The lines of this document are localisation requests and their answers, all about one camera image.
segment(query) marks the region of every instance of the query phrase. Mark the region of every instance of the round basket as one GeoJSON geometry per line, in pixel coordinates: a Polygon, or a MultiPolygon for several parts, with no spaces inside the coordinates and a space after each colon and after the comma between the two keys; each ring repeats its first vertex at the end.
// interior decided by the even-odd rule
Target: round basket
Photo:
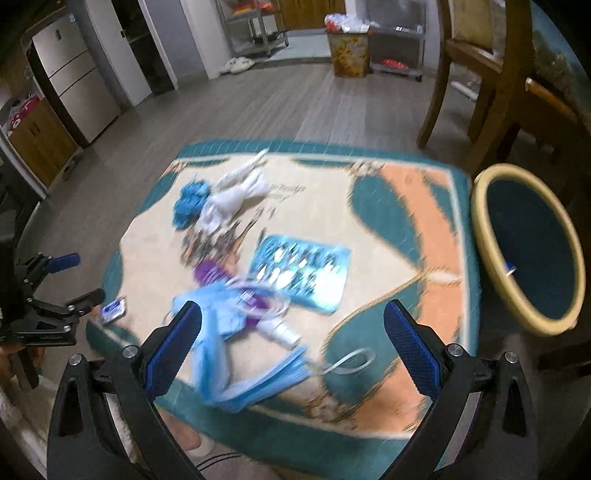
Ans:
{"type": "Polygon", "coordinates": [[[497,164],[475,180],[472,223],[486,271],[523,327],[538,335],[573,328],[585,267],[579,237],[556,195],[527,170],[497,164]]]}

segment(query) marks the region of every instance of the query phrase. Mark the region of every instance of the metal screw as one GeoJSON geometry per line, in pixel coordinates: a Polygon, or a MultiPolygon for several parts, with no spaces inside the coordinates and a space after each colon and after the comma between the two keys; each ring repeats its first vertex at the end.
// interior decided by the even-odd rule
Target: metal screw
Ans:
{"type": "Polygon", "coordinates": [[[505,354],[505,360],[507,360],[510,364],[516,364],[519,361],[519,358],[513,352],[507,352],[505,354]]]}
{"type": "Polygon", "coordinates": [[[128,345],[123,349],[123,356],[125,358],[133,358],[138,354],[139,349],[135,345],[128,345]]]}
{"type": "Polygon", "coordinates": [[[75,353],[74,355],[72,355],[70,357],[70,360],[69,360],[70,365],[78,365],[80,362],[82,362],[82,355],[81,354],[75,353]]]}
{"type": "Polygon", "coordinates": [[[451,356],[462,356],[464,354],[464,349],[461,345],[458,345],[457,343],[452,343],[451,345],[448,345],[447,351],[451,356]]]}

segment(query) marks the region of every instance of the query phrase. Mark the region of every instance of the doorway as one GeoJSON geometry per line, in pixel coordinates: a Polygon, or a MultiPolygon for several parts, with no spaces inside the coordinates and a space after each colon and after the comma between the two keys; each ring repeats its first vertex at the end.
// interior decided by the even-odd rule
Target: doorway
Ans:
{"type": "Polygon", "coordinates": [[[4,148],[0,145],[0,215],[9,210],[15,212],[15,242],[18,242],[41,197],[12,165],[4,148]]]}
{"type": "Polygon", "coordinates": [[[174,90],[138,0],[112,0],[112,3],[121,24],[121,36],[131,47],[152,94],[174,90]]]}

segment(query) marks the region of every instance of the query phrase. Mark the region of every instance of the wooden cabinet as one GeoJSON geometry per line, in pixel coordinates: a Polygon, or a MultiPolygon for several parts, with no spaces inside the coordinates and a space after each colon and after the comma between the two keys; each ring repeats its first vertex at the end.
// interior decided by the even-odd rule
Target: wooden cabinet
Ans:
{"type": "Polygon", "coordinates": [[[9,139],[46,186],[53,182],[77,148],[46,99],[22,119],[9,139]]]}
{"type": "Polygon", "coordinates": [[[344,14],[345,0],[280,0],[287,30],[324,28],[327,14],[344,14]]]}

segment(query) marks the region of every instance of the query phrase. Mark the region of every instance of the blue gripper pad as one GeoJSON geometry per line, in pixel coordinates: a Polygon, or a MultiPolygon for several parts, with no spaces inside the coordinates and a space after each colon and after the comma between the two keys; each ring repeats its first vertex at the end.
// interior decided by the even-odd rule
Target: blue gripper pad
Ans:
{"type": "Polygon", "coordinates": [[[384,329],[402,363],[408,370],[417,390],[433,401],[441,392],[440,364],[425,344],[414,321],[398,300],[391,300],[384,308],[384,329]]]}
{"type": "Polygon", "coordinates": [[[77,253],[64,255],[63,257],[52,258],[45,266],[46,273],[58,273],[68,268],[80,265],[80,255],[77,253]]]}
{"type": "Polygon", "coordinates": [[[201,331],[201,319],[199,305],[188,301],[169,325],[157,328],[142,345],[142,349],[145,346],[149,349],[158,342],[145,368],[144,392],[150,402],[170,388],[201,331]]]}

